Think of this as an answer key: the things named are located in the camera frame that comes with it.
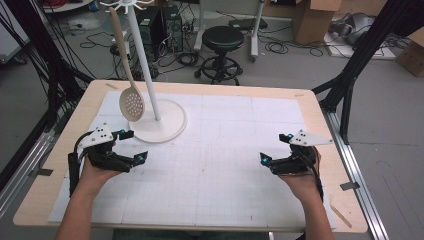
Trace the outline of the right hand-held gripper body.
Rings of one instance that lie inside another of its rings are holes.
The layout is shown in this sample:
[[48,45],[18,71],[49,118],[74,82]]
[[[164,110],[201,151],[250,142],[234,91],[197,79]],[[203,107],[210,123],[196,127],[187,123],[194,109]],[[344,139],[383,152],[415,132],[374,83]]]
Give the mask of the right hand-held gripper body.
[[330,138],[305,130],[299,130],[292,135],[293,138],[287,143],[291,154],[274,160],[275,164],[269,167],[273,174],[300,174],[308,171],[315,164],[315,147],[333,142]]

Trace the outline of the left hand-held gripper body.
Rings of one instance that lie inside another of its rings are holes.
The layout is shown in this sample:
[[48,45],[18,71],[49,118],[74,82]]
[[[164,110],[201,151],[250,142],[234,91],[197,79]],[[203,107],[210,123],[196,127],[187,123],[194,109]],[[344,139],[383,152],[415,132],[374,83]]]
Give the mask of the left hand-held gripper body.
[[106,123],[87,132],[77,141],[77,149],[82,152],[77,154],[77,162],[81,163],[88,156],[91,164],[97,168],[118,172],[129,172],[132,158],[121,156],[112,151],[115,140],[112,131]]

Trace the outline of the beige slotted spoon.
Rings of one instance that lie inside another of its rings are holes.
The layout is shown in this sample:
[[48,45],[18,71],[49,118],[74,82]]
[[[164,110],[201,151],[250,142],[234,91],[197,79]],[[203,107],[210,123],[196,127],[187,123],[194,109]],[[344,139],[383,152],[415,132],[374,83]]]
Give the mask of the beige slotted spoon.
[[124,37],[122,36],[122,28],[119,17],[114,8],[109,8],[114,37],[116,37],[116,45],[118,47],[121,63],[124,67],[126,76],[128,77],[130,86],[122,91],[119,99],[119,106],[123,116],[130,122],[140,120],[144,114],[145,104],[144,98],[140,94],[135,81],[133,79],[129,66],[128,56],[125,48]]

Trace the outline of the white utensil rack stand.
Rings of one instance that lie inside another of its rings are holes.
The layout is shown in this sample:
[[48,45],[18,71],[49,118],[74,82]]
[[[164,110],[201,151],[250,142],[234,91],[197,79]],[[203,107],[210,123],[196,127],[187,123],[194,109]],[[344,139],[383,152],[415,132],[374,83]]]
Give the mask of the white utensil rack stand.
[[141,9],[142,5],[150,4],[153,1],[117,0],[114,3],[104,3],[104,6],[108,8],[112,7],[116,12],[120,8],[124,9],[124,13],[128,17],[130,32],[147,86],[149,100],[147,102],[144,101],[144,114],[136,122],[129,121],[130,129],[138,139],[144,142],[164,143],[178,137],[184,131],[187,125],[187,116],[183,107],[175,101],[156,98],[156,92],[135,15],[136,8]]

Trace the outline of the person's right hand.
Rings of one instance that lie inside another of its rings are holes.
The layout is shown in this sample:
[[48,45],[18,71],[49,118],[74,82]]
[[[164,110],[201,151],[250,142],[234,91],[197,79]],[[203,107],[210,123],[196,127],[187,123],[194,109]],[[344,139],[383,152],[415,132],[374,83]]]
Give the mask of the person's right hand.
[[315,164],[307,172],[297,175],[279,175],[279,178],[289,186],[294,196],[302,203],[307,200],[314,202],[321,199],[318,183],[321,154],[317,149],[314,149],[314,152]]

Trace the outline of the person's left hand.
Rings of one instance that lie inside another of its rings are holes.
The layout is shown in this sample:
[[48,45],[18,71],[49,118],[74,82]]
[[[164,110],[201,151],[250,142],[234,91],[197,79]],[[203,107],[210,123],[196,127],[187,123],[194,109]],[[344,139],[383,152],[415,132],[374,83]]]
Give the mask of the person's left hand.
[[90,159],[86,158],[76,192],[89,197],[96,197],[105,183],[118,175],[118,171],[93,166]]

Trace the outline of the white grid mat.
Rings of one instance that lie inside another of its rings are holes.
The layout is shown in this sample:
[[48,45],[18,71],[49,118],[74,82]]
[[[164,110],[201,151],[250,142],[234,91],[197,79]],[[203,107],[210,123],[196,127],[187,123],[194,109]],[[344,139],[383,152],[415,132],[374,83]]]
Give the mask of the white grid mat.
[[138,138],[114,150],[145,164],[110,179],[94,203],[95,224],[182,228],[301,229],[303,210],[287,185],[260,163],[290,154],[280,134],[305,122],[293,99],[173,94],[185,130],[166,143]]

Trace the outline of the black computer tower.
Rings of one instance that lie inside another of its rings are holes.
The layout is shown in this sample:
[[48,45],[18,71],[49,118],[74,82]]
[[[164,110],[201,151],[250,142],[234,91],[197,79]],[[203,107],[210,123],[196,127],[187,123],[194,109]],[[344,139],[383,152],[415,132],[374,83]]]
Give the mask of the black computer tower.
[[182,19],[175,5],[162,9],[168,49],[174,52],[183,51]]
[[157,6],[148,6],[136,18],[147,60],[154,62],[159,57],[159,45],[164,40],[161,10]]

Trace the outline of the white floor board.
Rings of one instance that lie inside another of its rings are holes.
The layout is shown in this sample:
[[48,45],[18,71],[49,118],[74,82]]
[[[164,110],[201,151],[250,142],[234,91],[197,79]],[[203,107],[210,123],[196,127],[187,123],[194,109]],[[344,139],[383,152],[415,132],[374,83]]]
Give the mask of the white floor board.
[[[324,36],[324,46],[332,57],[351,58],[354,54],[353,47],[342,37],[334,33],[327,33]],[[374,60],[394,60],[396,56],[384,44],[374,53]]]

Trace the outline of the black round stool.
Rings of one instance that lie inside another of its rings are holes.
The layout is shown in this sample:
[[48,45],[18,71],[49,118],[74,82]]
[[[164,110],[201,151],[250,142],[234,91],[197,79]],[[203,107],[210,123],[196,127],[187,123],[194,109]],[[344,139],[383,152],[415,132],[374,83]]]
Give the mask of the black round stool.
[[237,76],[243,73],[243,69],[235,60],[227,57],[227,54],[243,45],[244,35],[231,26],[214,26],[202,34],[202,41],[215,56],[207,58],[194,72],[194,77],[204,75],[212,84],[233,79],[235,85],[239,86]]

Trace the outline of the tall cardboard box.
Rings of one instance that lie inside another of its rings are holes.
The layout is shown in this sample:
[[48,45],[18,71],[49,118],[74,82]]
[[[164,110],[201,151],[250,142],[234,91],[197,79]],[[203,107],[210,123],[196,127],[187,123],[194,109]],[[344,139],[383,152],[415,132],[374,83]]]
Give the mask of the tall cardboard box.
[[294,41],[301,45],[320,45],[342,0],[296,0],[292,17]]

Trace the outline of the black flat box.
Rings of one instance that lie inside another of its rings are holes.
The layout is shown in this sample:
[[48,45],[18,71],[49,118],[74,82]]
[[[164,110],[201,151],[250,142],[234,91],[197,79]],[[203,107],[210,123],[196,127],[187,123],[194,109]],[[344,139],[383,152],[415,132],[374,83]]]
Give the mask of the black flat box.
[[[254,18],[230,20],[229,25],[239,30],[253,30],[256,26],[256,20]],[[259,28],[265,29],[267,27],[268,24],[263,19],[260,19]]]

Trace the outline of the round white table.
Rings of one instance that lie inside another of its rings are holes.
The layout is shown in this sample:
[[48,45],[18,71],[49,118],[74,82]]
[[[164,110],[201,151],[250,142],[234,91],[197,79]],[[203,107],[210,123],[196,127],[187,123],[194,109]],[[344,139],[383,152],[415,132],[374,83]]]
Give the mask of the round white table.
[[47,6],[47,5],[43,5],[42,9],[46,12],[46,13],[60,13],[60,12],[66,12],[66,11],[71,11],[71,10],[76,10],[82,7],[87,7],[93,0],[82,0],[81,2],[78,3],[70,3],[69,1],[66,1],[63,5],[61,6]]

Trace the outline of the small cardboard box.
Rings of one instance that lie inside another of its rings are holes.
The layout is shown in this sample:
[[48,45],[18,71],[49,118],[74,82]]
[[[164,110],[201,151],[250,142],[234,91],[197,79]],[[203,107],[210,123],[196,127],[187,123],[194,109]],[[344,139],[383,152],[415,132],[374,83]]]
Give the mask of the small cardboard box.
[[424,27],[409,36],[411,42],[396,58],[396,62],[415,77],[424,77]]

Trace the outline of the aluminium rail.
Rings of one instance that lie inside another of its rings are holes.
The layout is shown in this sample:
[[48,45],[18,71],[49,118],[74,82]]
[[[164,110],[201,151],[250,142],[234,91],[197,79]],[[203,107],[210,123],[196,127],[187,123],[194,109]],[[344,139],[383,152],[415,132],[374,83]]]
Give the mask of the aluminium rail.
[[29,144],[29,152],[23,155],[23,161],[0,191],[0,219],[5,216],[25,182],[41,174],[43,162],[53,149],[55,140],[54,132],[43,132]]
[[340,120],[337,114],[323,110],[323,116],[332,134],[339,155],[341,156],[341,161],[345,167],[349,182],[357,182],[360,185],[358,189],[350,190],[352,190],[356,195],[367,222],[368,230],[372,234],[374,240],[389,240],[386,228],[368,190],[368,186],[357,163],[354,152],[351,146],[344,142],[341,134],[339,133]]

